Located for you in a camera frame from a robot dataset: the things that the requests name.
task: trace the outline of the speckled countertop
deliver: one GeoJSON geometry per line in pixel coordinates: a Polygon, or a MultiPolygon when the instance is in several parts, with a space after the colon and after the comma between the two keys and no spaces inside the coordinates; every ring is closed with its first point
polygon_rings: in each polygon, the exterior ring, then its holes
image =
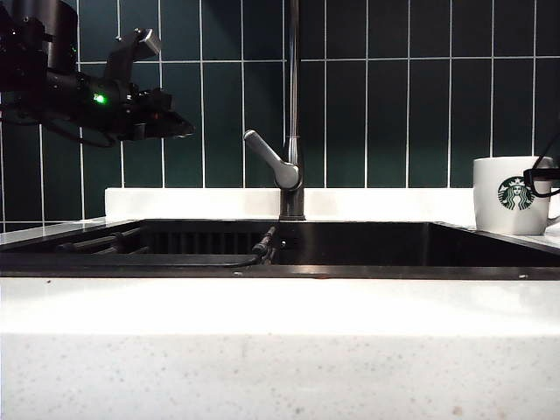
{"type": "Polygon", "coordinates": [[[0,293],[3,420],[560,417],[556,281],[4,277],[0,293]]]}

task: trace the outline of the wire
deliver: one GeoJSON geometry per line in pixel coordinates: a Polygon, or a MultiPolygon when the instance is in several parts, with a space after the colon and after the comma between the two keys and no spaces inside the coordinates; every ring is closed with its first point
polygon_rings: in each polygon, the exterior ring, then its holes
{"type": "Polygon", "coordinates": [[[546,145],[546,147],[544,148],[544,151],[541,153],[541,156],[539,156],[539,158],[536,160],[535,164],[533,165],[533,169],[536,169],[538,167],[538,165],[543,161],[544,157],[546,156],[546,154],[549,152],[550,148],[552,147],[552,144],[554,144],[558,139],[560,138],[560,131],[557,132],[548,142],[548,144],[546,145]]]}
{"type": "Polygon", "coordinates": [[[41,124],[43,124],[43,126],[47,130],[52,131],[55,134],[63,136],[64,138],[67,138],[68,140],[72,140],[72,141],[77,142],[79,144],[85,144],[85,145],[88,145],[88,146],[100,147],[100,148],[103,148],[103,149],[107,149],[109,147],[113,147],[116,143],[116,140],[107,133],[102,133],[103,136],[107,139],[107,142],[106,143],[97,143],[97,142],[92,142],[90,140],[87,140],[85,138],[78,137],[75,134],[73,134],[69,131],[66,131],[65,129],[62,129],[61,127],[56,125],[52,120],[43,120],[43,121],[40,121],[40,122],[41,122],[41,124]]]}

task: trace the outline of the kitchen faucet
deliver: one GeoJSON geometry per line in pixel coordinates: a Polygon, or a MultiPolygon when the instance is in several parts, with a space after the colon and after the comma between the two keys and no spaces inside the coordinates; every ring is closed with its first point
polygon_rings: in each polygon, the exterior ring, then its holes
{"type": "Polygon", "coordinates": [[[304,221],[304,155],[299,138],[299,0],[290,0],[290,132],[283,145],[282,160],[250,129],[243,135],[247,146],[274,171],[280,188],[281,221],[304,221]]]}

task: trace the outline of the sink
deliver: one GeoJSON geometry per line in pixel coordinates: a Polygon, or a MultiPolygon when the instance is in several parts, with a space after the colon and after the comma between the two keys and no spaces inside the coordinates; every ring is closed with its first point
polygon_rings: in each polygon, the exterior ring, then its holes
{"type": "Polygon", "coordinates": [[[191,268],[264,270],[257,265],[269,267],[268,276],[301,273],[302,266],[560,267],[560,249],[443,223],[278,220],[139,220],[0,246],[0,269],[12,275],[84,268],[123,274],[131,267],[140,275],[157,268],[183,276],[198,273],[191,268]],[[253,247],[267,232],[273,232],[267,252],[255,259],[253,247]]]}
{"type": "Polygon", "coordinates": [[[280,264],[422,267],[560,266],[560,249],[443,223],[286,223],[280,264]]]}

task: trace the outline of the black cable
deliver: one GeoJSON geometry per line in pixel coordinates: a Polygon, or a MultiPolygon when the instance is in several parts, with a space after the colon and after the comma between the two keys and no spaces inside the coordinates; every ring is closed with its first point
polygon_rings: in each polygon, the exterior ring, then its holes
{"type": "Polygon", "coordinates": [[[552,147],[552,144],[554,144],[558,139],[560,138],[560,131],[558,131],[548,142],[548,144],[546,145],[546,147],[544,148],[544,151],[541,153],[541,156],[539,156],[539,158],[536,160],[535,164],[533,165],[533,169],[536,169],[538,167],[538,165],[543,161],[544,157],[546,156],[546,154],[549,152],[550,148],[552,147]]]}
{"type": "Polygon", "coordinates": [[[56,125],[53,121],[47,121],[47,120],[39,120],[39,121],[40,121],[41,124],[43,124],[43,126],[47,130],[52,131],[53,133],[56,133],[60,136],[63,136],[64,138],[67,138],[68,140],[75,141],[79,144],[85,144],[85,145],[88,145],[88,146],[100,147],[100,148],[107,149],[109,147],[113,147],[116,143],[116,140],[107,133],[102,133],[103,136],[107,139],[107,143],[96,143],[96,142],[91,142],[91,141],[89,141],[85,138],[78,137],[75,134],[73,134],[69,131],[66,131],[65,129],[62,129],[61,127],[56,125]]]}
{"type": "Polygon", "coordinates": [[[534,185],[534,181],[533,181],[533,177],[531,175],[531,172],[534,170],[538,169],[538,166],[541,164],[541,162],[543,161],[544,157],[546,156],[546,154],[549,152],[550,148],[552,147],[552,144],[554,144],[558,139],[560,139],[560,131],[558,131],[547,143],[546,147],[544,148],[544,150],[542,151],[541,155],[538,157],[538,159],[535,161],[535,164],[533,165],[532,170],[526,170],[524,172],[524,176],[525,176],[525,181],[526,184],[528,183],[528,188],[533,192],[533,194],[537,197],[541,197],[541,198],[548,198],[548,197],[554,197],[555,195],[560,194],[560,188],[558,188],[556,191],[554,192],[547,192],[545,194],[540,194],[534,185]]]}

